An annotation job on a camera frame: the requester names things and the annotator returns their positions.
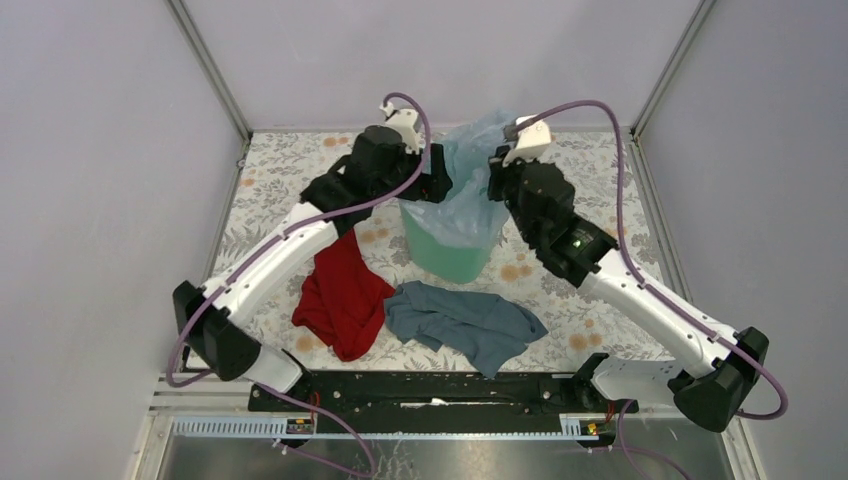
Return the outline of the light blue plastic trash bag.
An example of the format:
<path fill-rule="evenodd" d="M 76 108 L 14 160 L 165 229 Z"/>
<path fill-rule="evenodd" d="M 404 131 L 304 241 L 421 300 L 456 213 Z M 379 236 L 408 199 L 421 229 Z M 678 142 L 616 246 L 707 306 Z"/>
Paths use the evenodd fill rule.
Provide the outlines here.
<path fill-rule="evenodd" d="M 453 248 L 490 248 L 509 213 L 488 197 L 489 158 L 505 144 L 503 128 L 516 120 L 512 110 L 498 108 L 441 135 L 452 188 L 439 203 L 400 202 L 401 211 L 435 240 Z"/>

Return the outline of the green plastic trash bin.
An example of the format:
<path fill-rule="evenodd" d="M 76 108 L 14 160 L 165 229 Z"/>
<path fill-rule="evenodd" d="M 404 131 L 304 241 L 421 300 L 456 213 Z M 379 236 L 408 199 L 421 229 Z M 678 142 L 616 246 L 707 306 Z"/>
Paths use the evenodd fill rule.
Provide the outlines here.
<path fill-rule="evenodd" d="M 412 261 L 458 284 L 481 274 L 508 217 L 503 204 L 491 201 L 446 208 L 407 202 L 400 211 Z"/>

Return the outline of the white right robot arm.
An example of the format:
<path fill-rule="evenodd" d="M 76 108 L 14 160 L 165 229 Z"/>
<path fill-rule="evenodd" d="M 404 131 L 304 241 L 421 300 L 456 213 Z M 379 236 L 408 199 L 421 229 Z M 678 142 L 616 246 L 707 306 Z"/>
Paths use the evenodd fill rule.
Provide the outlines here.
<path fill-rule="evenodd" d="M 751 363 L 765 359 L 768 337 L 709 317 L 628 266 L 616 239 L 575 212 L 575 188 L 556 165 L 512 160 L 510 152 L 502 145 L 490 157 L 488 196 L 505 204 L 536 258 L 579 293 L 623 313 L 672 356 L 661 362 L 592 355 L 573 386 L 577 405 L 589 412 L 611 400 L 675 406 L 695 425 L 723 432 L 761 377 Z"/>

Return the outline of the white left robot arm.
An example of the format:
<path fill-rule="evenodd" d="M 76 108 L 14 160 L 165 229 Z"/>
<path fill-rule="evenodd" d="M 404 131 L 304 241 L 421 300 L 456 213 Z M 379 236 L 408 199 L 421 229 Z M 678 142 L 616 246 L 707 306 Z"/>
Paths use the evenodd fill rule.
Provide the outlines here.
<path fill-rule="evenodd" d="M 303 369 L 284 351 L 249 335 L 245 328 L 258 307 L 316 254 L 369 218 L 393 198 L 422 199 L 434 190 L 419 182 L 432 150 L 432 129 L 401 125 L 391 118 L 365 128 L 351 151 L 301 192 L 289 214 L 261 242 L 223 273 L 196 287 L 181 283 L 173 292 L 178 339 L 165 371 L 174 377 L 183 350 L 190 346 L 223 381 L 248 379 L 272 391 L 288 411 L 309 401 Z"/>

